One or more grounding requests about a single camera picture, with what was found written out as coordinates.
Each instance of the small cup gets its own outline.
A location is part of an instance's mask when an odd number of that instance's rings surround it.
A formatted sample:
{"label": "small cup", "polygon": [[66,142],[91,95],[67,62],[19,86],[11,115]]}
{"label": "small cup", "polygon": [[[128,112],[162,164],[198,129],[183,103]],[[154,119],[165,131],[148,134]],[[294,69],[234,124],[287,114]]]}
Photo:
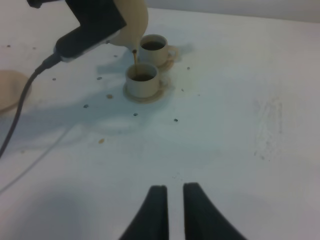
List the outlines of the small cup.
{"label": "small cup", "polygon": [[159,67],[167,61],[176,60],[178,56],[178,48],[168,45],[167,39],[161,35],[146,35],[140,41],[139,60],[141,62],[148,62]]}
{"label": "small cup", "polygon": [[127,91],[136,98],[149,98],[160,89],[160,74],[156,66],[150,63],[131,65],[125,72]]}

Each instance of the white wall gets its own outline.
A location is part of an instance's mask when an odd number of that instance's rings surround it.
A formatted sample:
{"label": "white wall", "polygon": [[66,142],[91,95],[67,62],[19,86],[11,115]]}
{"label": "white wall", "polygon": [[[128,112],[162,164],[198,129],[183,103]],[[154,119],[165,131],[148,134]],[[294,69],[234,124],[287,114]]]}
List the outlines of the white wall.
{"label": "white wall", "polygon": [[320,23],[320,0],[146,0],[149,7]]}

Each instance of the black cable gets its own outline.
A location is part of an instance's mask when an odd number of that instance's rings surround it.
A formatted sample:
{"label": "black cable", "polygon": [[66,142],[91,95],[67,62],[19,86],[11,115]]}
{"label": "black cable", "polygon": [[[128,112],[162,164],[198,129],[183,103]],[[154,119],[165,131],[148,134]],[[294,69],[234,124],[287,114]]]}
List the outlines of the black cable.
{"label": "black cable", "polygon": [[26,99],[27,93],[29,91],[29,88],[30,88],[32,82],[44,70],[52,68],[54,65],[58,64],[60,61],[61,61],[61,58],[60,58],[60,56],[58,54],[55,54],[55,53],[52,54],[47,59],[45,59],[42,62],[42,64],[36,70],[34,70],[34,73],[30,76],[30,78],[28,79],[28,81],[24,85],[23,91],[21,93],[21,96],[20,96],[20,99],[19,99],[19,102],[18,102],[18,105],[17,105],[17,109],[16,109],[16,113],[15,113],[13,122],[11,124],[9,132],[7,133],[7,135],[6,135],[5,139],[4,139],[4,142],[3,142],[2,146],[1,146],[1,149],[0,149],[0,158],[4,154],[12,135],[14,134],[14,131],[15,131],[16,126],[17,126],[18,121],[19,121],[19,117],[20,117],[20,114],[21,114],[22,107],[24,105],[24,101]]}

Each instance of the round wooden object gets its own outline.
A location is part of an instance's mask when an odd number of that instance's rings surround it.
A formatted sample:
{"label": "round wooden object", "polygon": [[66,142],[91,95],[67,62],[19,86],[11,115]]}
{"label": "round wooden object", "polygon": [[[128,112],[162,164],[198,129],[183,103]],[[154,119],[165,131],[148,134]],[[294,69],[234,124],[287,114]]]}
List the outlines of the round wooden object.
{"label": "round wooden object", "polygon": [[18,104],[28,77],[14,70],[0,70],[0,114]]}

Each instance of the coffee cup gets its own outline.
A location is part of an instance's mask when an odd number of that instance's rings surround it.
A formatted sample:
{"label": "coffee cup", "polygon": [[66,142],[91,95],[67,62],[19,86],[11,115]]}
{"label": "coffee cup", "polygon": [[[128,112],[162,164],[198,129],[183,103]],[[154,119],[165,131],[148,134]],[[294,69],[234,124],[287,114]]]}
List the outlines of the coffee cup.
{"label": "coffee cup", "polygon": [[160,89],[161,77],[157,67],[142,62],[131,65],[125,72],[126,90],[136,98],[149,98]]}
{"label": "coffee cup", "polygon": [[167,39],[161,35],[146,35],[140,41],[139,60],[141,62],[148,62],[159,67],[167,61],[176,60],[178,56],[178,48],[168,45]]}

